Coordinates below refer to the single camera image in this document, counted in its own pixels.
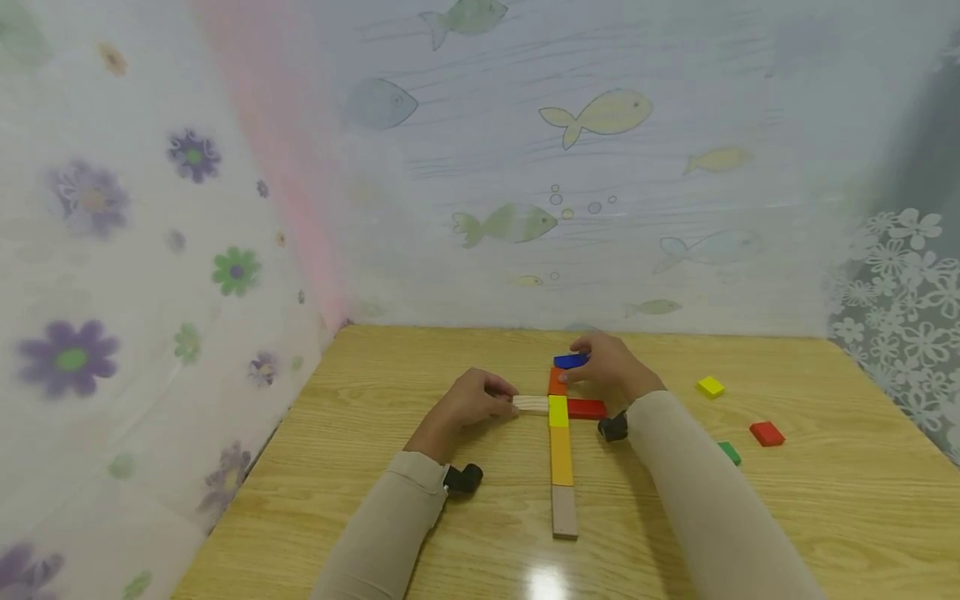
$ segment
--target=left hand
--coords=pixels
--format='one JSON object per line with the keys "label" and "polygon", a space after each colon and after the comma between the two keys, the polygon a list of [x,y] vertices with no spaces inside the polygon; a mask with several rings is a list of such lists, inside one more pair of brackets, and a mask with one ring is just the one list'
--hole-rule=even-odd
{"label": "left hand", "polygon": [[442,465],[452,453],[461,429],[490,417],[518,414],[513,404],[517,394],[519,391],[503,377],[468,369],[430,409],[403,449],[420,452]]}
{"label": "left hand", "polygon": [[516,415],[513,399],[517,394],[519,391],[503,377],[481,369],[467,369],[430,414],[459,431],[489,417]]}

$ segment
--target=wooden block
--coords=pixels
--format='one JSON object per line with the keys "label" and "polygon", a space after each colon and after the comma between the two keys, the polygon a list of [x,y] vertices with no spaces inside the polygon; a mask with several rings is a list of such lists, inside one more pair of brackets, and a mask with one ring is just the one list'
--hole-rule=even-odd
{"label": "wooden block", "polygon": [[553,357],[553,366],[557,369],[576,369],[583,367],[589,359],[589,354],[564,354]]}
{"label": "wooden block", "polygon": [[563,369],[557,369],[556,367],[550,368],[550,383],[547,384],[546,392],[551,396],[566,396],[566,384],[561,383],[560,373],[564,372]]}
{"label": "wooden block", "polygon": [[721,396],[726,390],[726,388],[723,387],[723,384],[713,377],[704,377],[698,381],[697,389],[700,390],[704,396],[710,398],[711,400]]}
{"label": "wooden block", "polygon": [[603,400],[584,400],[582,398],[568,398],[566,413],[571,419],[600,420],[607,417],[607,405]]}
{"label": "wooden block", "polygon": [[546,396],[514,396],[514,406],[523,415],[544,415],[550,412]]}
{"label": "wooden block", "polygon": [[566,396],[548,396],[551,427],[569,427],[570,417],[566,413]]}
{"label": "wooden block", "polygon": [[739,467],[743,460],[740,458],[740,455],[736,453],[736,450],[733,449],[733,444],[730,442],[721,442],[719,445],[727,456],[730,457],[730,460]]}
{"label": "wooden block", "polygon": [[569,427],[550,427],[550,483],[573,485],[573,450]]}
{"label": "wooden block", "polygon": [[553,486],[553,537],[577,539],[577,503],[572,486]]}
{"label": "wooden block", "polygon": [[786,439],[780,430],[768,420],[751,425],[750,433],[754,434],[756,440],[764,447],[783,444]]}

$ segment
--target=purple flower print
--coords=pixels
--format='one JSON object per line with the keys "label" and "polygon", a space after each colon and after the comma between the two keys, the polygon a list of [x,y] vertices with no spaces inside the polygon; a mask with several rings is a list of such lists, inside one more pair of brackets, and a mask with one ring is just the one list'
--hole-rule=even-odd
{"label": "purple flower print", "polygon": [[116,363],[108,356],[120,343],[116,338],[103,337],[101,322],[87,321],[80,331],[74,331],[66,321],[53,321],[46,333],[46,340],[24,340],[18,349],[33,361],[20,372],[20,378],[45,384],[48,398],[58,399],[71,387],[78,396],[91,396],[97,391],[94,377],[113,377],[117,372]]}
{"label": "purple flower print", "polygon": [[270,352],[258,352],[256,360],[250,361],[250,378],[258,387],[274,385],[276,375],[276,357]]}
{"label": "purple flower print", "polygon": [[250,452],[241,450],[239,442],[220,452],[220,468],[206,476],[209,490],[197,507],[197,512],[204,513],[212,509],[220,518],[247,478],[250,458]]}
{"label": "purple flower print", "polygon": [[57,197],[56,211],[74,233],[106,239],[112,228],[127,223],[130,197],[107,169],[74,160],[51,171],[47,183]]}
{"label": "purple flower print", "polygon": [[60,569],[63,556],[51,554],[31,563],[34,548],[21,542],[0,557],[0,598],[3,600],[57,600],[52,591],[44,591]]}
{"label": "purple flower print", "polygon": [[213,147],[213,140],[199,137],[193,130],[185,130],[183,137],[170,136],[167,155],[177,165],[177,172],[184,179],[193,178],[202,183],[205,177],[217,177],[220,153]]}

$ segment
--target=beige sleeve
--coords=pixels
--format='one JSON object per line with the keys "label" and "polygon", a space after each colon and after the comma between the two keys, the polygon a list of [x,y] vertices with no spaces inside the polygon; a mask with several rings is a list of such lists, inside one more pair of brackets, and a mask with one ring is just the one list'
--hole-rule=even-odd
{"label": "beige sleeve", "polygon": [[675,396],[644,396],[627,422],[700,598],[826,598],[750,483]]}
{"label": "beige sleeve", "polygon": [[399,452],[340,535],[310,600],[400,600],[446,501],[446,467]]}

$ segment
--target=dark orange block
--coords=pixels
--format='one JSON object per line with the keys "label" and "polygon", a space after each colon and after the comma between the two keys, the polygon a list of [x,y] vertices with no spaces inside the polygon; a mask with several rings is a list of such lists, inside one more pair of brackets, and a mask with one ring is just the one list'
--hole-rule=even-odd
{"label": "dark orange block", "polygon": [[550,368],[550,384],[547,385],[546,393],[548,396],[566,396],[566,384],[561,383],[560,373],[564,372],[563,369],[557,369],[556,367]]}

